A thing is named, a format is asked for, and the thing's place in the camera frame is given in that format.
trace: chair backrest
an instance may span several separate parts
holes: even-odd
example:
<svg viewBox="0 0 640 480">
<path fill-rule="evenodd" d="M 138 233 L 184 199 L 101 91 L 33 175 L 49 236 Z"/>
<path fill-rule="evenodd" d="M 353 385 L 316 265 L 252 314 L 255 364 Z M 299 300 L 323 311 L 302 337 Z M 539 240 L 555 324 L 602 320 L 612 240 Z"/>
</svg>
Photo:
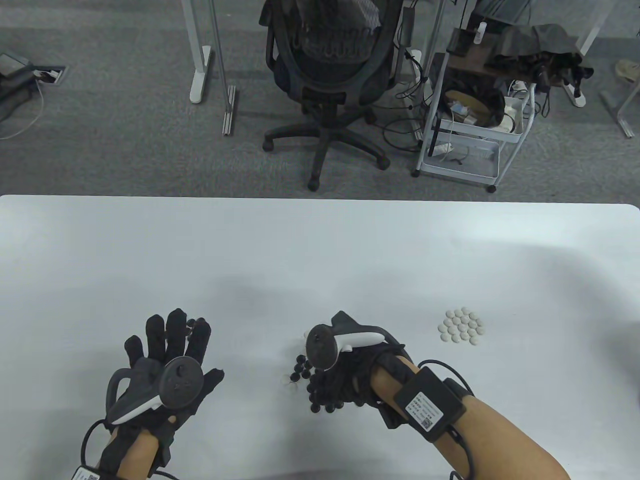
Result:
<svg viewBox="0 0 640 480">
<path fill-rule="evenodd" d="M 296 4 L 285 12 L 284 3 L 290 6 L 292 1 Z M 278 53 L 289 71 L 289 97 L 302 102 L 308 89 L 327 96 L 344 96 L 346 106 L 359 105 L 364 84 L 389 57 L 403 0 L 270 0 L 270 3 L 269 35 L 274 36 Z M 360 63 L 361 67 L 345 80 L 323 82 L 300 69 L 292 46 L 325 63 Z"/>
</svg>

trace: white bottle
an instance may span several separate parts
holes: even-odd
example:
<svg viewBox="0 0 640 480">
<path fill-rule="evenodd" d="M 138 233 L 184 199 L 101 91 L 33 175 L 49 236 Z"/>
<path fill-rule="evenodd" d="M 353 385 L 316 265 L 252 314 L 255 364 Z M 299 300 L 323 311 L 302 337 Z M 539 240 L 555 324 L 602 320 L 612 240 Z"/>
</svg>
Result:
<svg viewBox="0 0 640 480">
<path fill-rule="evenodd" d="M 474 43 L 476 45 L 480 45 L 480 42 L 482 42 L 482 37 L 484 37 L 485 30 L 486 22 L 480 22 L 480 25 L 478 25 L 478 30 L 476 31 L 476 37 L 474 38 Z"/>
</svg>

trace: chair base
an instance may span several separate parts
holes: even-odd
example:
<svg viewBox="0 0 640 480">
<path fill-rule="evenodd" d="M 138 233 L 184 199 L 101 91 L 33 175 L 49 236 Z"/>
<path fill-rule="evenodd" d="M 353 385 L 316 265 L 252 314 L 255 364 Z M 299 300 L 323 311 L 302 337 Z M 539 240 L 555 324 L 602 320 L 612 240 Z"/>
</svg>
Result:
<svg viewBox="0 0 640 480">
<path fill-rule="evenodd" d="M 363 108 L 357 111 L 347 111 L 342 115 L 335 115 L 335 106 L 305 106 L 309 113 L 316 118 L 313 122 L 305 122 L 303 124 L 286 125 L 273 130 L 269 130 L 264 134 L 264 142 L 262 149 L 265 152 L 273 151 L 273 140 L 276 138 L 293 138 L 293 137 L 315 137 L 318 138 L 316 147 L 316 155 L 314 157 L 313 167 L 311 168 L 311 178 L 307 183 L 307 187 L 311 191 L 317 191 L 320 187 L 320 174 L 324 165 L 329 144 L 333 141 L 340 141 L 347 145 L 367 152 L 376 158 L 378 168 L 386 170 L 391 165 L 387 155 L 382 148 L 377 146 L 371 140 L 362 135 L 346 128 L 347 125 L 354 122 L 358 118 L 364 116 L 367 123 L 376 121 L 375 115 L 371 108 Z"/>
</svg>

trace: office chair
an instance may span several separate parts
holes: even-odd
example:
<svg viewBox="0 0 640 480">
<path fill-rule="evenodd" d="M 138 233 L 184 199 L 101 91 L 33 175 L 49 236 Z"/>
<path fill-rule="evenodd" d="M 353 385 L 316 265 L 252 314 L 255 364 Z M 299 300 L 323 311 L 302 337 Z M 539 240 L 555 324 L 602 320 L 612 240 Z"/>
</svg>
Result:
<svg viewBox="0 0 640 480">
<path fill-rule="evenodd" d="M 358 30 L 344 25 L 335 27 L 340 22 L 334 22 L 326 28 L 302 21 L 298 10 L 299 5 L 308 2 L 315 9 L 313 12 L 328 6 L 339 14 L 341 4 L 350 1 L 358 8 L 364 3 L 374 4 L 380 14 L 374 19 L 378 26 Z M 394 38 L 402 12 L 403 0 L 267 0 L 264 4 L 259 23 L 268 27 L 267 66 L 278 87 L 300 103 L 302 112 L 311 114 L 312 121 L 265 132 L 262 149 L 271 152 L 276 138 L 319 138 L 309 190 L 316 191 L 320 186 L 324 158 L 332 141 L 373 155 L 380 170 L 389 168 L 384 150 L 347 126 L 362 117 L 368 124 L 375 123 L 370 105 L 396 85 L 413 31 L 413 9 L 405 7 L 401 45 L 392 75 Z M 273 57 L 274 41 L 277 58 Z M 344 106 L 344 113 L 338 114 L 338 105 Z"/>
</svg>

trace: fingers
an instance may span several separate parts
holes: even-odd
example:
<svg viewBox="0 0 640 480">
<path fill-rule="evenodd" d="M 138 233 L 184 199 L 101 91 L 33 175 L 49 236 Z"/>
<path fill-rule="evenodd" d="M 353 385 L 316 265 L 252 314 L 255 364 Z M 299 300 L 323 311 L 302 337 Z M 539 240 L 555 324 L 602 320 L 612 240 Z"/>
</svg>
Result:
<svg viewBox="0 0 640 480">
<path fill-rule="evenodd" d="M 202 390 L 196 397 L 196 399 L 191 403 L 189 409 L 192 415 L 198 411 L 198 407 L 204 400 L 204 398 L 209 395 L 214 388 L 218 386 L 218 384 L 225 377 L 225 373 L 222 370 L 213 369 L 204 374 L 204 383 L 202 384 Z"/>
<path fill-rule="evenodd" d="M 164 362 L 164 320 L 154 315 L 147 320 L 147 345 L 149 358 Z"/>
<path fill-rule="evenodd" d="M 124 342 L 124 349 L 127 352 L 127 356 L 129 357 L 129 365 L 133 368 L 133 365 L 136 362 L 145 356 L 145 352 L 142 350 L 142 340 L 137 335 L 133 335 L 129 337 L 126 342 Z"/>
<path fill-rule="evenodd" d="M 189 346 L 187 347 L 185 355 L 195 358 L 199 364 L 202 364 L 210 336 L 211 327 L 207 321 L 204 318 L 197 319 L 193 325 L 191 337 L 189 338 Z"/>
<path fill-rule="evenodd" d="M 176 308 L 166 318 L 166 356 L 165 362 L 184 355 L 187 335 L 187 314 Z"/>
</svg>

